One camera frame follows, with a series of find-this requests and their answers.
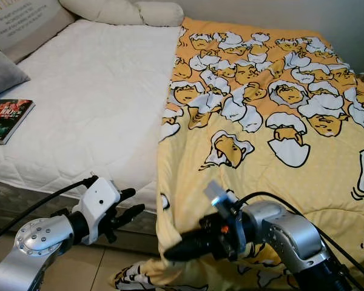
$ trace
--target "pillow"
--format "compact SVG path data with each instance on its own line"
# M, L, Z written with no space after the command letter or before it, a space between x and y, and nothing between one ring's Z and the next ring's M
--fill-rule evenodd
M177 3L172 2L136 2L144 23L151 26L179 26L184 14Z
M0 49L19 62L74 20L58 0L0 1Z
M143 24L139 8L128 0L60 0L71 12L90 21L108 24Z
M170 2L137 2L128 0L60 0L62 6L90 21L108 24L147 24L179 26L184 18L182 8Z
M0 52L0 93L30 78Z

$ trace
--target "mattress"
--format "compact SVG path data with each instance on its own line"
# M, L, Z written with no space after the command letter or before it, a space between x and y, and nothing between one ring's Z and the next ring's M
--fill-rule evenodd
M0 182L43 196L93 172L136 189L123 207L155 211L157 144L179 31L81 19L19 63L31 81L0 98L36 107L0 145Z

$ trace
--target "yellow blanket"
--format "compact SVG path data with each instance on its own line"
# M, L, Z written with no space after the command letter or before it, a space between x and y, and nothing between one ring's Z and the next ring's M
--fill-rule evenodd
M185 19L158 152L161 254L215 211L203 193L213 179L239 198L281 196L364 265L364 83L320 35ZM121 290L296 286L268 245L252 244L236 264L151 260L112 281Z

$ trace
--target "bed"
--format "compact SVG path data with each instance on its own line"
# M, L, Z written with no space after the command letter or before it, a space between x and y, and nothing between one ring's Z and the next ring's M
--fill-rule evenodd
M162 255L214 211L203 195L214 179L239 198L257 190L286 198L364 264L364 83L318 33L80 19L19 67L32 80L0 98L26 96L36 107L0 147L6 220L94 172L136 188L122 207L145 203L147 212L126 231L153 237L156 213ZM237 264L151 260L110 282L121 290L296 286L269 246L249 244L247 253Z

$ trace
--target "book cover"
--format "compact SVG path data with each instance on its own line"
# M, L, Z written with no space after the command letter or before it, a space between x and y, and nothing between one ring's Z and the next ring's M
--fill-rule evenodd
M32 100L0 99L0 144L6 144L34 106Z

